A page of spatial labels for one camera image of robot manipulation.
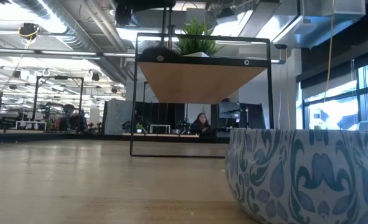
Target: shelf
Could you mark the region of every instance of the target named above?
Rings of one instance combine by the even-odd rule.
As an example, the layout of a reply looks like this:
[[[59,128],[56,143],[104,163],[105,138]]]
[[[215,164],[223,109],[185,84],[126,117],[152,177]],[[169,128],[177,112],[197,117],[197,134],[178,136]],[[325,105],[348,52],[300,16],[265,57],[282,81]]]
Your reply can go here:
[[[124,136],[131,136],[131,133],[123,133]],[[145,134],[145,133],[134,133],[134,136],[147,136],[147,137],[181,137],[181,138],[198,138],[195,134]]]
[[[161,103],[216,104],[267,69],[266,60],[179,57],[175,63],[139,58],[141,68]]]

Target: potted plant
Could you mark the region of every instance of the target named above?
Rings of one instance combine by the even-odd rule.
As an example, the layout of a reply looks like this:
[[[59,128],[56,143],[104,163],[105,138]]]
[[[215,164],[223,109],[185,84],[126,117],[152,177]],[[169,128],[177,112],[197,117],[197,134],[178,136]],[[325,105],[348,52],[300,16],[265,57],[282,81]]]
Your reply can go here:
[[[211,35],[213,30],[214,29],[207,29],[206,21],[200,24],[195,19],[193,19],[190,24],[184,25],[184,32],[187,35]],[[215,46],[215,40],[179,38],[177,46],[180,55],[198,57],[212,57],[221,49],[221,47]]]
[[[136,123],[135,128],[137,133],[142,133],[142,124]]]

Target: pipe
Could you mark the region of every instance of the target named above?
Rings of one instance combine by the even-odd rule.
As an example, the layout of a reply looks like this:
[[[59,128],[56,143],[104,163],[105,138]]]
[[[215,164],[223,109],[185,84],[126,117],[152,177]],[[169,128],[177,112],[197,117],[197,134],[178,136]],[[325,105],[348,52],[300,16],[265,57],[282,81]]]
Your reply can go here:
[[[66,9],[54,0],[11,0],[23,9],[38,15],[45,21],[51,21],[57,18],[65,27],[67,35],[74,37],[59,37],[59,40],[68,45],[72,50],[99,52],[101,48],[91,39],[91,37],[82,29],[80,24],[66,11]],[[126,77],[120,68],[113,65],[106,58],[93,61],[105,74],[114,82],[125,83]]]
[[[101,11],[101,9],[98,7],[98,5],[95,3],[94,0],[87,0],[91,5],[92,5],[92,9],[96,12],[96,14],[101,18],[101,20],[103,21],[103,24],[106,26],[106,28],[108,28],[108,30],[110,31],[110,33],[112,34],[112,36],[115,38],[115,40],[118,42],[118,44],[120,45],[120,49],[124,52],[126,52],[126,47],[123,43],[123,40],[120,38],[119,33],[117,33],[116,27],[113,27],[109,21],[108,18],[106,18],[106,16],[104,15],[104,13]]]
[[[80,4],[83,6],[84,10],[86,10],[91,18],[95,21],[97,26],[101,29],[103,34],[107,37],[109,42],[116,48],[116,50],[120,50],[121,47],[117,43],[117,41],[110,35],[110,33],[105,29],[105,27],[102,25],[101,21],[97,18],[97,16],[94,14],[94,12],[91,10],[90,6],[87,4],[87,0],[80,0]]]

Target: blue floral pattern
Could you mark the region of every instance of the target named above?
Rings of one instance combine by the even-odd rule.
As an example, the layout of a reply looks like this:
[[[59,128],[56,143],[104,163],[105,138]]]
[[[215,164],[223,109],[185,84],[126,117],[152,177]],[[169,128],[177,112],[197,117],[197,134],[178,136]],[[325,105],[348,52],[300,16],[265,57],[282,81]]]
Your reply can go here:
[[[261,223],[368,223],[368,132],[237,129],[225,165]]]

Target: black object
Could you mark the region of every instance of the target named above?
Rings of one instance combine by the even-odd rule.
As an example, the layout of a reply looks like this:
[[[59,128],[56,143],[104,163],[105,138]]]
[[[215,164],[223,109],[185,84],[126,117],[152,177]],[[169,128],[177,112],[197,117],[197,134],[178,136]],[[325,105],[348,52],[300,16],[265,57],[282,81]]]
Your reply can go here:
[[[142,53],[143,57],[155,58],[158,62],[163,62],[165,58],[169,60],[174,60],[179,58],[179,54],[173,50],[169,50],[163,45],[158,45],[156,47],[148,47]]]
[[[285,44],[274,44],[275,48],[278,49],[278,50],[285,50],[288,48],[287,45]]]
[[[19,70],[14,71],[14,73],[12,74],[12,76],[14,78],[20,78],[21,77],[21,71],[19,71]]]
[[[233,10],[229,7],[221,10],[220,14],[217,15],[217,18],[223,18],[223,17],[229,17],[229,16],[234,16],[235,13],[233,12]]]
[[[23,26],[19,29],[19,35],[27,40],[34,40],[37,37],[37,31],[39,26],[33,23],[23,23]]]
[[[93,81],[99,81],[99,72],[92,72],[92,78]]]
[[[219,103],[219,118],[240,119],[240,103]]]
[[[112,92],[112,93],[117,93],[117,87],[113,86],[113,87],[111,88],[111,92]]]
[[[115,0],[117,3],[115,20],[116,26],[124,28],[131,23],[135,24],[135,13],[147,9],[174,7],[175,0]]]
[[[56,79],[56,80],[68,80],[68,76],[66,76],[66,75],[56,75],[54,77],[54,79]]]

